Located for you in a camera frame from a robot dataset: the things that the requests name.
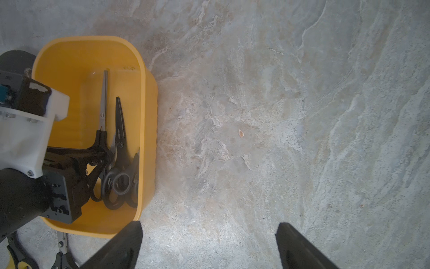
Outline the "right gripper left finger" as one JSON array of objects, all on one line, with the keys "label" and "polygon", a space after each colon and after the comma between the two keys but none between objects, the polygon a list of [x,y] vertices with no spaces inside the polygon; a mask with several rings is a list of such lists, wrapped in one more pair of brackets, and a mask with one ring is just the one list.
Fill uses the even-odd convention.
[{"label": "right gripper left finger", "polygon": [[143,238],[140,221],[131,221],[97,251],[81,269],[134,269]]}]

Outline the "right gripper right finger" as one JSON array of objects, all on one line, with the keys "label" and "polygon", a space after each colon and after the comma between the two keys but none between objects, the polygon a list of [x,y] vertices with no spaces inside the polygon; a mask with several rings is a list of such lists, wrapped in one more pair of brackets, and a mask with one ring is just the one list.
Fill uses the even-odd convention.
[{"label": "right gripper right finger", "polygon": [[280,223],[275,238],[284,269],[339,269],[290,223]]}]

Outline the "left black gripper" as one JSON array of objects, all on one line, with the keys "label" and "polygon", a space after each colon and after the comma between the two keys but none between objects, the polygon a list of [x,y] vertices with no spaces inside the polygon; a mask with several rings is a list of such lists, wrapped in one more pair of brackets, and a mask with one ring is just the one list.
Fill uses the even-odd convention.
[{"label": "left black gripper", "polygon": [[42,217],[65,224],[76,221],[111,158],[109,150],[48,147],[40,179],[49,190],[50,205]]}]

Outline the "small silver blade scissors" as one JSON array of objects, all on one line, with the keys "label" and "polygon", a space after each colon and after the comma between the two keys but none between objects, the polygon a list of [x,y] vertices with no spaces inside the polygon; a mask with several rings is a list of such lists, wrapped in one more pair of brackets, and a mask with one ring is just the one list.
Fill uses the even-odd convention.
[{"label": "small silver blade scissors", "polygon": [[107,98],[107,85],[108,85],[108,70],[103,72],[103,84],[101,90],[100,113],[99,113],[99,128],[96,131],[94,144],[89,148],[96,152],[103,152],[106,157],[101,161],[94,161],[91,165],[105,165],[105,167],[113,160],[113,153],[107,146],[107,132],[106,132],[106,98]]}]

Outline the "large silver blade black scissors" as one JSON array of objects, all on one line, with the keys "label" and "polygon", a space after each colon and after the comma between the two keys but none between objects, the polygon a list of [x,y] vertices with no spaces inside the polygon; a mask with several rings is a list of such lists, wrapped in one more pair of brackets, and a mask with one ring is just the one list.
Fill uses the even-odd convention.
[{"label": "large silver blade black scissors", "polygon": [[57,241],[59,252],[56,254],[56,260],[51,269],[79,269],[78,264],[68,250],[67,233],[57,232]]}]

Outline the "black yellow handled scissors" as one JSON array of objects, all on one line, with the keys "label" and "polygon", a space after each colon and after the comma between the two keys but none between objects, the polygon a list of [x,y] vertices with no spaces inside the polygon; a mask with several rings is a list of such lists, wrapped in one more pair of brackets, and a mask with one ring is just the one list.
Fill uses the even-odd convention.
[{"label": "black yellow handled scissors", "polygon": [[6,269],[39,269],[37,262],[25,252],[20,244],[17,232],[10,234],[7,240],[10,262]]}]

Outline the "yellow plastic storage box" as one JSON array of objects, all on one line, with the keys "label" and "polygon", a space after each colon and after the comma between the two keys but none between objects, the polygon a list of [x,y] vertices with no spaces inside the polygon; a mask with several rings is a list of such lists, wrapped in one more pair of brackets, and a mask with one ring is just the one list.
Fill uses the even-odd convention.
[{"label": "yellow plastic storage box", "polygon": [[67,117],[53,124],[49,146],[85,149],[95,140],[103,72],[108,71],[106,130],[115,130],[115,100],[120,98],[130,156],[140,155],[138,206],[109,210],[89,201],[71,224],[44,219],[54,230],[112,238],[131,221],[140,219],[155,192],[157,148],[157,83],[139,51],[119,37],[93,36],[56,39],[37,55],[32,78],[69,96]]}]

